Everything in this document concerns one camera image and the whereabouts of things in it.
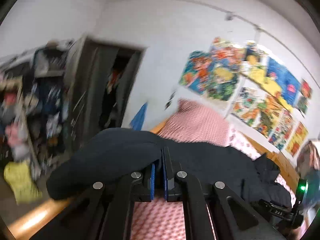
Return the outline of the black puffer jacket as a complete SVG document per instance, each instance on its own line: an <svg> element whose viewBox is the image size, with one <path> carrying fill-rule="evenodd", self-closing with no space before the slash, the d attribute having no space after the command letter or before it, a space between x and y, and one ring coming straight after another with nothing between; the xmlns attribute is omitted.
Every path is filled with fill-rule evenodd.
<svg viewBox="0 0 320 240"><path fill-rule="evenodd" d="M47 180L55 200L75 196L95 182L110 184L121 177L154 165L163 178L162 152L204 184L224 182L248 203L261 199L292 206L289 191L276 182L279 168L270 159L252 160L231 146L207 142L176 142L148 131L111 128L86 142L71 158L57 167Z"/></svg>

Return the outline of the pink fruit print quilt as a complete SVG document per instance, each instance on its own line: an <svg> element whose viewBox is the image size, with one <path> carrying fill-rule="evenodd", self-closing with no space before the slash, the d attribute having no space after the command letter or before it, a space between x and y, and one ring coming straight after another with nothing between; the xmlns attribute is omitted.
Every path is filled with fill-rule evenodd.
<svg viewBox="0 0 320 240"><path fill-rule="evenodd" d="M209 142L232 146L255 160L267 150L246 138L212 108L196 101L181 99L177 111L152 133L180 142ZM134 207L131 239L185 239L183 204L155 198Z"/></svg>

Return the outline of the pink patterned cloth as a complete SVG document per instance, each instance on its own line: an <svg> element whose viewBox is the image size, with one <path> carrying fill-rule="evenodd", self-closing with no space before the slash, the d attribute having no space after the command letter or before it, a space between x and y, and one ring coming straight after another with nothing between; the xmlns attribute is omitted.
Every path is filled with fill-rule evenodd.
<svg viewBox="0 0 320 240"><path fill-rule="evenodd" d="M310 171L319 171L319 140L309 140L300 150L296 171L305 178Z"/></svg>

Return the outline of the yellow bear drawing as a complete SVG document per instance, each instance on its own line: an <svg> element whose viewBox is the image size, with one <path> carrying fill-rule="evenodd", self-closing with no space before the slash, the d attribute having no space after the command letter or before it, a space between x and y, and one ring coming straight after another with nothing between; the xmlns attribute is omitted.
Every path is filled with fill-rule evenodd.
<svg viewBox="0 0 320 240"><path fill-rule="evenodd" d="M308 133L309 132L308 132L307 128L304 126L304 124L302 122L299 122L298 126L296 127L295 132L293 133L293 136L291 137L291 140L289 141L289 143L286 147L286 151L292 157L294 157L297 154L302 143L306 139Z"/></svg>

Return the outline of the colourful crowded drawing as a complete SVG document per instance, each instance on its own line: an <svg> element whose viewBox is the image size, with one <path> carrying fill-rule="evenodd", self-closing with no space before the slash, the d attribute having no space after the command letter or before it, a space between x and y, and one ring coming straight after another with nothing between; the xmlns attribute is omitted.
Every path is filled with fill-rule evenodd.
<svg viewBox="0 0 320 240"><path fill-rule="evenodd" d="M284 110L281 118L268 140L278 150L282 150L295 126L295 119L288 110Z"/></svg>

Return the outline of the orange landscape drawing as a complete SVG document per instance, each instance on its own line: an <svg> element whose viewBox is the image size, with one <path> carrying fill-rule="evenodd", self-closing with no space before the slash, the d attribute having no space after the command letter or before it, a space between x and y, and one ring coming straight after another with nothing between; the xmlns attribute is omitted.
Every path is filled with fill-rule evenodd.
<svg viewBox="0 0 320 240"><path fill-rule="evenodd" d="M268 138L278 124L283 109L274 97L266 95L264 100L258 103L259 113L254 129Z"/></svg>

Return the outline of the dark wardrobe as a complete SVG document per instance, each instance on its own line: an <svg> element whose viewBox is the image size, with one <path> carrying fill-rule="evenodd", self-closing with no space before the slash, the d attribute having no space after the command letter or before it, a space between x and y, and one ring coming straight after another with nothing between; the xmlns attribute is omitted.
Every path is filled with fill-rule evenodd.
<svg viewBox="0 0 320 240"><path fill-rule="evenodd" d="M71 46L64 84L73 151L103 129L120 127L145 49L88 35Z"/></svg>

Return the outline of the blue swimmer drawing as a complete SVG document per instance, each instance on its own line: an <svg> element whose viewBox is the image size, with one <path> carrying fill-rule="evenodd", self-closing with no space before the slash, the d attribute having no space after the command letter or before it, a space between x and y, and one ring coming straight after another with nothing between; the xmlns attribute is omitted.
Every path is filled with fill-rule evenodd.
<svg viewBox="0 0 320 240"><path fill-rule="evenodd" d="M205 51L193 51L188 57L179 84L202 95L208 86L212 70L212 55Z"/></svg>

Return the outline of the white cartoon animals drawing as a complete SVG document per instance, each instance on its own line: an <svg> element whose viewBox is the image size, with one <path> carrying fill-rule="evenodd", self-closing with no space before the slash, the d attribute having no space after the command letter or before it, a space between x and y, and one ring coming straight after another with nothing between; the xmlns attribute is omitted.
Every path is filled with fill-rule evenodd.
<svg viewBox="0 0 320 240"><path fill-rule="evenodd" d="M260 112L266 107L266 92L249 79L244 81L234 100L231 113L249 127L256 127Z"/></svg>

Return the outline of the blond character drawing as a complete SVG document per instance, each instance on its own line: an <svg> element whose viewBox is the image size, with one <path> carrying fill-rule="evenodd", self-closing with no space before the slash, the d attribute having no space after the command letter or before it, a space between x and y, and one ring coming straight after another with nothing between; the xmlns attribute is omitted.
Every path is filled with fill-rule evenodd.
<svg viewBox="0 0 320 240"><path fill-rule="evenodd" d="M207 82L206 92L208 98L228 101L234 94L239 80L239 73L233 72L217 63L210 72Z"/></svg>

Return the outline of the red haired figure drawing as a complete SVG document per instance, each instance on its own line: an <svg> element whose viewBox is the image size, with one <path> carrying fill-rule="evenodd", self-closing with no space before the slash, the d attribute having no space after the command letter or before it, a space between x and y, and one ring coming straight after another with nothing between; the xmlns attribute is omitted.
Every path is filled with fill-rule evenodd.
<svg viewBox="0 0 320 240"><path fill-rule="evenodd" d="M311 96L312 89L309 84L303 79L299 90L298 101L296 103L296 109L299 110L302 116L306 116Z"/></svg>

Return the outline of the blue and yellow sea drawing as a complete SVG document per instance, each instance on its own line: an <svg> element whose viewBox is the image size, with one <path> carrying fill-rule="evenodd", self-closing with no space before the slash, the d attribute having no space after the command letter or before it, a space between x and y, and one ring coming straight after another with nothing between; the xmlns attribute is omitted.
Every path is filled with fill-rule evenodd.
<svg viewBox="0 0 320 240"><path fill-rule="evenodd" d="M296 100L300 83L284 66L272 58L268 59L262 88L290 110Z"/></svg>

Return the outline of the orange haired girl drawing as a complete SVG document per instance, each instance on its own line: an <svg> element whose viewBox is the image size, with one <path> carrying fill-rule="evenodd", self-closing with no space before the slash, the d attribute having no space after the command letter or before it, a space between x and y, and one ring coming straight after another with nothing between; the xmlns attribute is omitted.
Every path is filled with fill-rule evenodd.
<svg viewBox="0 0 320 240"><path fill-rule="evenodd" d="M210 45L209 53L214 62L222 64L232 72L239 72L245 57L243 45L215 37Z"/></svg>

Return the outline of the cluttered storage shelf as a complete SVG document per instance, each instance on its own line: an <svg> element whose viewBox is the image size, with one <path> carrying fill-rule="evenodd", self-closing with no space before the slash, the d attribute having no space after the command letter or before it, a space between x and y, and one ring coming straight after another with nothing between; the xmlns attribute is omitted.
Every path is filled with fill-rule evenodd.
<svg viewBox="0 0 320 240"><path fill-rule="evenodd" d="M51 40L1 59L1 170L16 204L42 198L38 180L65 153L63 78L74 44Z"/></svg>

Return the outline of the space planet drawing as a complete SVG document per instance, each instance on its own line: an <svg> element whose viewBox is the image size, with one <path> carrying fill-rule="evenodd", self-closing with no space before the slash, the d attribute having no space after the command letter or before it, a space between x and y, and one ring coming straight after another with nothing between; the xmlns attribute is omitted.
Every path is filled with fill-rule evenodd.
<svg viewBox="0 0 320 240"><path fill-rule="evenodd" d="M262 85L266 77L268 54L254 41L247 41L240 73Z"/></svg>

